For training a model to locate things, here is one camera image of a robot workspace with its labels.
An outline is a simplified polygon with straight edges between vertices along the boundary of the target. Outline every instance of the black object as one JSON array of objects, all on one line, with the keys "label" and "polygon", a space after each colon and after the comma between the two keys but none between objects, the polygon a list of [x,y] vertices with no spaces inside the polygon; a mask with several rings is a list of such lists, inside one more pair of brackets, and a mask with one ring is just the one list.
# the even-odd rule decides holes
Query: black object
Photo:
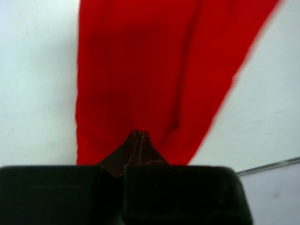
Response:
[{"label": "black object", "polygon": [[233,170],[172,166],[147,132],[95,166],[0,170],[1,225],[251,225]]}]

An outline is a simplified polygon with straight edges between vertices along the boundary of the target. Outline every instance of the red fabric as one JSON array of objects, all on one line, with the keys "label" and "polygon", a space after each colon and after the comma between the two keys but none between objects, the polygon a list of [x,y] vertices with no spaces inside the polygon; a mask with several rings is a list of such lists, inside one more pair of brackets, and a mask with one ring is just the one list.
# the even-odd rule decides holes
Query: red fabric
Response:
[{"label": "red fabric", "polygon": [[186,165],[277,2],[81,0],[77,163],[96,164],[140,129]]}]

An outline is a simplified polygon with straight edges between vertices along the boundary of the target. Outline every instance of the red curtain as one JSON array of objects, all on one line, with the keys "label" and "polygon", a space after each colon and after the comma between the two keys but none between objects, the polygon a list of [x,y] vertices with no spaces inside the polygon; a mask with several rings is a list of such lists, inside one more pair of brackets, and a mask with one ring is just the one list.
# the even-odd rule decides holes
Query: red curtain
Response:
[{"label": "red curtain", "polygon": [[186,165],[278,0],[81,0],[79,165],[133,129]]}]

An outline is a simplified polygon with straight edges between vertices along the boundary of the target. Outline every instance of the thin metal bar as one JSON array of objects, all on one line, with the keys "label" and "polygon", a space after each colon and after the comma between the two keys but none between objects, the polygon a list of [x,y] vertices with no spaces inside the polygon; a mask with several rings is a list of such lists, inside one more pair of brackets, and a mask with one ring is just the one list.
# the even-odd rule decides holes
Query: thin metal bar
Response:
[{"label": "thin metal bar", "polygon": [[236,174],[238,176],[244,176],[244,175],[248,175],[251,173],[257,173],[257,172],[270,170],[270,169],[274,169],[274,168],[278,168],[278,167],[282,167],[282,166],[286,166],[286,165],[292,165],[292,164],[296,164],[296,163],[300,163],[300,157],[291,158],[288,160],[283,160],[283,161],[271,163],[268,165],[262,165],[262,166],[255,167],[255,168],[248,169],[248,170],[243,170],[243,171],[237,172]]}]

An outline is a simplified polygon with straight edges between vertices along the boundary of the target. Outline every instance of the red cloth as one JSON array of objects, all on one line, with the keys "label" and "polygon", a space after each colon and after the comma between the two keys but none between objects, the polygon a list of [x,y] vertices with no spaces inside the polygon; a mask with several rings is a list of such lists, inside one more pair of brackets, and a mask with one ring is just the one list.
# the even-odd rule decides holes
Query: red cloth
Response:
[{"label": "red cloth", "polygon": [[277,2],[81,0],[77,163],[96,164],[139,129],[186,165]]}]

